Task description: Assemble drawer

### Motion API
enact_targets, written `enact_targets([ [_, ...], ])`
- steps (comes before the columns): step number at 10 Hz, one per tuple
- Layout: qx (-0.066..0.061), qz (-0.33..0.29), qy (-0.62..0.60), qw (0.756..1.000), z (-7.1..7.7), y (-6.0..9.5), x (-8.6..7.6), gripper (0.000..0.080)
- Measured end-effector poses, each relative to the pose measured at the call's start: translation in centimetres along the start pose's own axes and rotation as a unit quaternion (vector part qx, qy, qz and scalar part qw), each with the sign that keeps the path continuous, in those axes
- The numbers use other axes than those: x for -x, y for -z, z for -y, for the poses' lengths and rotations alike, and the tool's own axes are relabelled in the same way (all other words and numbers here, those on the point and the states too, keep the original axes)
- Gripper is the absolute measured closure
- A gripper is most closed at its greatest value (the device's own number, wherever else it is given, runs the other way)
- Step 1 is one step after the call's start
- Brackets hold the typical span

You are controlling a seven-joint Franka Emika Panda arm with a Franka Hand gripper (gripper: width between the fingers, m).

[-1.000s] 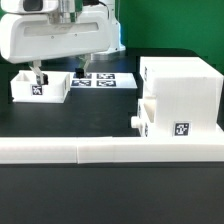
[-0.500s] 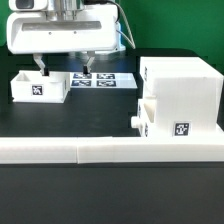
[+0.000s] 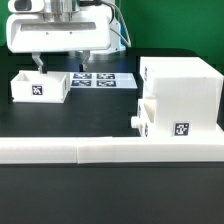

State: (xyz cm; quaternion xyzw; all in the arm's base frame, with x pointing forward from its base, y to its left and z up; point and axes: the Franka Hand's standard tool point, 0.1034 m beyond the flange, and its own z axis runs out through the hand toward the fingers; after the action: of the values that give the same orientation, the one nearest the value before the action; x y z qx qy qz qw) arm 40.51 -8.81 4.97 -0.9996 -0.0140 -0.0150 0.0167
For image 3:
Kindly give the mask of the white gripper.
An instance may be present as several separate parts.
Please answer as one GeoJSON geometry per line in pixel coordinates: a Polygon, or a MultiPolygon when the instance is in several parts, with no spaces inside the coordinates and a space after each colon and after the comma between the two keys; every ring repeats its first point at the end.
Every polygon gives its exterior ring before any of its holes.
{"type": "Polygon", "coordinates": [[[109,16],[101,6],[81,7],[79,0],[9,0],[8,9],[8,48],[14,53],[33,53],[41,74],[47,73],[42,52],[83,51],[79,71],[85,72],[89,50],[111,45],[109,16]]]}

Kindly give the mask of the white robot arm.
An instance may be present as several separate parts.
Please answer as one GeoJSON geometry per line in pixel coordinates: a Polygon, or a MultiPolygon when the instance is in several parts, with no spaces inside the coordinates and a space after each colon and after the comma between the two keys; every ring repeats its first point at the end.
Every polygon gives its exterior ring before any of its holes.
{"type": "Polygon", "coordinates": [[[41,73],[43,52],[103,52],[115,48],[119,31],[112,26],[115,7],[105,0],[8,0],[7,47],[30,53],[41,73]]]}

